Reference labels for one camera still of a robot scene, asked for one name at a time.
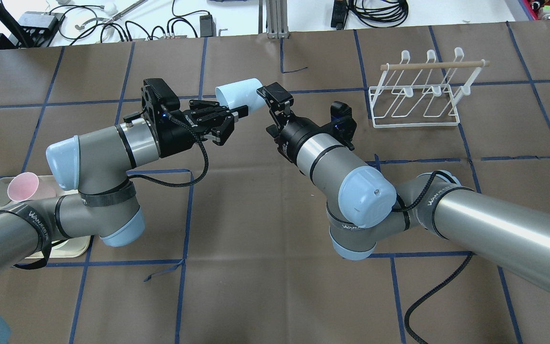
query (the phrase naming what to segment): pink cup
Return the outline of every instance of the pink cup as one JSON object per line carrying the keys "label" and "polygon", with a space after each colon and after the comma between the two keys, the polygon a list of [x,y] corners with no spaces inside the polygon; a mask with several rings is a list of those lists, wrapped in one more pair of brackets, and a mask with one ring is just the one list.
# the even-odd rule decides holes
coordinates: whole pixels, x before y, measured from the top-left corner
{"label": "pink cup", "polygon": [[56,191],[40,181],[36,174],[25,172],[18,174],[8,185],[8,197],[15,202],[40,200],[56,196]]}

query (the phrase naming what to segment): wooden dowel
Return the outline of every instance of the wooden dowel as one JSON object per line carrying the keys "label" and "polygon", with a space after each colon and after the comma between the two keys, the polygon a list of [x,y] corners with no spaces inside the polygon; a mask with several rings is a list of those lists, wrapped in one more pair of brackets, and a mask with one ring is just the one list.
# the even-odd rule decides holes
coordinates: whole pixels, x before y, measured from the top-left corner
{"label": "wooden dowel", "polygon": [[382,64],[381,70],[418,70],[418,69],[448,69],[487,67],[489,61],[461,61],[461,62],[439,62],[439,63],[407,63],[407,64]]}

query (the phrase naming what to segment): table surface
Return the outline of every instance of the table surface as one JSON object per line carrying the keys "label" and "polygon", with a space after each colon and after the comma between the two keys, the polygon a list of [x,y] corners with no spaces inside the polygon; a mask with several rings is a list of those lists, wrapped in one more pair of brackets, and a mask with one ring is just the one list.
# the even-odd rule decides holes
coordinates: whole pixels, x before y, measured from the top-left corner
{"label": "table surface", "polygon": [[[456,46],[468,60],[491,61],[458,105],[460,126],[371,126],[367,92],[379,65],[403,49],[435,49],[449,61]],[[49,174],[49,144],[137,111],[142,79],[153,77],[182,108],[253,77],[279,82],[295,113],[317,124],[340,100],[358,123],[354,152],[394,184],[449,170],[484,194],[550,213],[550,21],[2,50],[0,176]],[[115,248],[96,237],[81,257],[0,274],[11,341],[411,342],[404,311],[467,250],[417,227],[380,241],[369,259],[341,259],[323,194],[277,153],[269,124],[261,109],[225,146],[207,144],[210,171],[193,187],[137,181],[147,228],[136,242]],[[138,170],[181,183],[202,164],[193,148]],[[411,324],[429,342],[550,343],[550,294],[475,257]]]}
{"label": "table surface", "polygon": [[[74,4],[105,4],[106,0],[76,0]],[[135,0],[116,0],[118,10],[124,9],[135,2]],[[516,0],[482,0],[482,1],[459,1],[459,0],[408,0],[410,15],[402,26],[423,26],[442,24],[462,24],[464,22],[512,22],[515,21],[515,11],[519,11],[519,4]],[[48,11],[48,8],[57,6],[55,0],[24,0],[4,2],[6,9],[15,18],[25,11]],[[216,22],[216,28],[227,29],[222,35],[248,35],[258,33],[258,0],[215,2],[211,0],[177,0],[175,12],[177,14],[188,13],[198,9],[211,11]],[[107,17],[98,11],[100,17]],[[330,16],[332,14],[332,0],[289,0],[288,1],[288,28],[290,31],[330,31]],[[81,31],[74,28],[75,24],[81,24],[92,17],[92,14],[84,10],[75,10],[69,13],[69,17],[63,25],[63,32],[68,37],[77,37]],[[199,27],[199,16],[192,15],[188,20],[195,28]],[[156,25],[164,26],[171,15],[170,0],[149,0],[142,6],[132,11],[118,21],[124,25],[125,20],[138,22],[148,31]],[[263,21],[263,32],[265,31],[266,20]],[[366,28],[358,18],[350,15],[348,29]],[[193,35],[190,28],[185,25],[175,26],[176,34]],[[145,37],[140,28],[130,26],[133,37]],[[9,35],[9,31],[0,23],[0,32]],[[99,32],[83,39],[78,43],[89,44],[99,41]],[[113,35],[106,42],[114,42],[117,35]],[[68,45],[69,41],[57,35],[53,45]]]}

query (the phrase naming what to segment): white wire rack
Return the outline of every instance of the white wire rack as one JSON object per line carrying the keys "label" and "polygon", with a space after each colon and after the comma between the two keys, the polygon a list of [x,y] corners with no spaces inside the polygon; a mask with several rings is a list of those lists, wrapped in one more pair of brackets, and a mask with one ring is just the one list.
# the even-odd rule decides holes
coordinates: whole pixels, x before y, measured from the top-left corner
{"label": "white wire rack", "polygon": [[[437,63],[436,52],[428,50],[425,63],[410,63],[410,53],[403,50],[400,63],[381,65],[382,74],[379,85],[369,87],[373,126],[375,128],[457,126],[460,123],[457,105],[462,97],[470,95],[472,83],[481,70],[489,65],[489,61],[484,59],[463,61],[464,51],[460,47],[455,48],[454,53],[453,61]],[[459,68],[474,68],[474,70],[464,85],[454,90],[449,82]],[[447,70],[440,83],[430,83],[434,69]],[[410,80],[408,74],[412,77],[412,73],[415,72],[417,74],[410,85],[402,81]],[[380,115],[375,113],[378,99],[380,108],[387,108]]]}

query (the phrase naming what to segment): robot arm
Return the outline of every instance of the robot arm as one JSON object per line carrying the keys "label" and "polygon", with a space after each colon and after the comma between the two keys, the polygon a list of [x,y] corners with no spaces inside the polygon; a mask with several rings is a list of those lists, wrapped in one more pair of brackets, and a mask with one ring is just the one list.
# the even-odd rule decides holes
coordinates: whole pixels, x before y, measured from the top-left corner
{"label": "robot arm", "polygon": [[448,172],[422,174],[394,188],[350,152],[356,124],[347,105],[333,103],[332,122],[317,127],[294,115],[292,95],[279,84],[257,92],[275,120],[266,131],[278,151],[327,196],[339,255],[365,259],[379,240],[422,225],[550,292],[549,214],[476,193]]}
{"label": "robot arm", "polygon": [[127,171],[159,158],[189,150],[203,141],[226,143],[235,123],[249,114],[248,106],[229,108],[219,102],[190,100],[181,111],[180,100],[162,79],[146,79],[142,113],[124,123],[55,143],[46,150],[48,164],[64,190],[78,190],[60,198],[31,200],[0,211],[0,272],[35,252],[44,259],[18,266],[46,265],[55,240],[99,235],[109,246],[124,246],[144,231],[144,216]]}

